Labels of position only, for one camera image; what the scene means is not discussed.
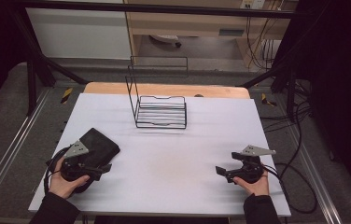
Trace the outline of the white panel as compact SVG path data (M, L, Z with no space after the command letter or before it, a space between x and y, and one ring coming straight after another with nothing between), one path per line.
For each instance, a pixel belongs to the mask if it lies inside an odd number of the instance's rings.
M51 58L127 59L126 17L120 12L27 8L43 53Z

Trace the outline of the light wooden desk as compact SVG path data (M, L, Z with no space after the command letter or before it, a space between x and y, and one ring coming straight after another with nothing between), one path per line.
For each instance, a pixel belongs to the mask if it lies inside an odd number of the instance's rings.
M240 8L242 0L123 0L125 4L187 7ZM298 0L265 0L263 10L294 11ZM132 53L139 50L143 35L183 35L226 37L236 40L245 67L264 65L261 58L265 41L279 42L288 28L288 19L266 19L210 15L139 13L126 14Z

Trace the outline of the aluminium floor rail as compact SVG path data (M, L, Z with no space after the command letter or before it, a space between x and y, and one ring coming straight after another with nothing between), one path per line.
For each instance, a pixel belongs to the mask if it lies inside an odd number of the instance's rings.
M36 101L37 106L33 110L32 114L27 116L21 127L18 129L15 137L13 138L10 145L7 147L7 150L0 160L0 185L5 178L9 167L15 160L16 156L18 155L25 139L27 138L29 132L33 128L38 116L40 115L46 101L48 100L49 94L51 93L51 89L45 88L38 96Z
M342 219L338 210L330 197L318 169L308 153L307 147L302 141L302 132L299 131L296 126L291 126L289 132L298 149L297 155L307 175L307 179L310 181L316 193L316 198L324 218L328 224L342 224Z

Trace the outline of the yellow black tape marker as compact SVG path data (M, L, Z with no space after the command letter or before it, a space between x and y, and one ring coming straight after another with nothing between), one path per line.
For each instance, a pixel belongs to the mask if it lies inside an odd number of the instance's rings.
M270 106L277 106L276 102L271 102L267 99L266 94L262 93L261 94L261 102L265 105L270 105Z
M61 104L65 104L69 98L69 96L71 95L73 91L73 88L67 88L63 94L62 100L61 100Z

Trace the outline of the white chair base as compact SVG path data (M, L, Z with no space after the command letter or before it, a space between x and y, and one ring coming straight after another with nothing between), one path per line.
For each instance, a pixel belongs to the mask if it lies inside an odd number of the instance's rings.
M152 35L151 37L163 43L174 44L177 48L182 46L176 35Z

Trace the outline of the black metal frame strut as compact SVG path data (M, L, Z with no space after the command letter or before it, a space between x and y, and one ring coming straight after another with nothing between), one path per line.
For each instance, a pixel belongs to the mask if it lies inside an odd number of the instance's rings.
M308 19L291 19L272 67L264 74L241 84L241 87L249 89L269 77L274 77L271 90L273 93L287 90L286 112L292 122L296 120L294 99L297 67L302 61L302 52L305 50L307 43L306 36L310 32L308 25Z
M51 73L52 69L69 77L78 84L86 85L89 83L88 80L75 75L44 55L24 9L11 7L8 13L15 22L24 45L24 54L27 62L28 116L32 115L37 108L36 79L39 78L44 87L53 87L56 83L54 75Z

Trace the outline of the dark towel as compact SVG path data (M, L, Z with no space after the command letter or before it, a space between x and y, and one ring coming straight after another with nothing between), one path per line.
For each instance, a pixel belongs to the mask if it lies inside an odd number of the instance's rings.
M111 164L111 160L120 152L119 146L115 142L94 128L88 130L78 141L81 141L89 150L93 149L97 152L97 174L100 174L99 167ZM93 180L90 178L85 185L76 188L74 193L84 192L92 182Z

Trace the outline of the black wire rack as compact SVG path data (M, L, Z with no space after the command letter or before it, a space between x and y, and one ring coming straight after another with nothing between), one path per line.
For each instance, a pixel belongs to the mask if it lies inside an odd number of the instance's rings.
M189 76L187 57L131 56L125 77L127 92L137 128L187 128L187 103L174 93L143 93L143 85L163 83Z

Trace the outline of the white board table cover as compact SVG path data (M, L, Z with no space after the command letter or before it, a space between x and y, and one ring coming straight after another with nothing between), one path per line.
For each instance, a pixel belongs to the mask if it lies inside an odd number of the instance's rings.
M128 96L82 93L58 144L94 128L119 145L109 173L71 197L89 215L239 217L246 192L217 174L237 169L232 158L267 147L251 99L189 97L186 129L135 126Z

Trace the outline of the person's right hand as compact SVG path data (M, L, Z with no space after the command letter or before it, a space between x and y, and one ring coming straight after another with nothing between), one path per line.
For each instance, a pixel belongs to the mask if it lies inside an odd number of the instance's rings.
M270 194L267 171L265 171L255 183L248 183L241 177L235 177L233 182L242 187L249 195L254 194L255 196L262 196Z

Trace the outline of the black metal frame bar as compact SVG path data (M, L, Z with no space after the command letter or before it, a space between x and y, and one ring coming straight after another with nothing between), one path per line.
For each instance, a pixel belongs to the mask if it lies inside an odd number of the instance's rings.
M236 8L223 8L223 7L187 7L187 6L142 5L142 4L50 1L50 0L15 0L14 4L17 7L29 7L29 8L210 15L210 16L229 16L229 17L250 17L250 18L296 19L296 18L303 18L307 16L307 14L304 12L295 12L295 11L236 9Z

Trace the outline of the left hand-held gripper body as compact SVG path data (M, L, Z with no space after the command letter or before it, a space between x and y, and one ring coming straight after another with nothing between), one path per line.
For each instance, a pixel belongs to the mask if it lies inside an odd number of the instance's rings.
M97 174L97 152L89 150L81 141L76 141L64 153L64 161L61 168L62 177L67 181Z

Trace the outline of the white power strip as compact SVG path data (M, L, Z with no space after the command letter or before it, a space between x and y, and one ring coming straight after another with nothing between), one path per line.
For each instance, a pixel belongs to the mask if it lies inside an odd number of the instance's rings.
M242 0L240 8L262 9L265 0Z

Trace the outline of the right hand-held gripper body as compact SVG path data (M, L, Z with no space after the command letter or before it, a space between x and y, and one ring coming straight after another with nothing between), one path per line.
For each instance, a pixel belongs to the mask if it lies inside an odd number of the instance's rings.
M243 166L236 176L241 177L248 183L255 183L263 174L263 165L261 164L260 156L274 155L276 151L248 145L241 152L237 153L244 155L245 158L241 161Z

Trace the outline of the person's left hand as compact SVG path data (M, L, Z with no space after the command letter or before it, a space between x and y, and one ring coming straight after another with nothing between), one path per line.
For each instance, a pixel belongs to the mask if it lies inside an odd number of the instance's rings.
M61 175L61 168L63 165L64 157L60 157L56 163L54 173L50 178L49 183L49 192L53 193L63 199L68 199L73 191L85 185L87 181L90 179L88 175L84 175L77 180L74 181L67 181Z

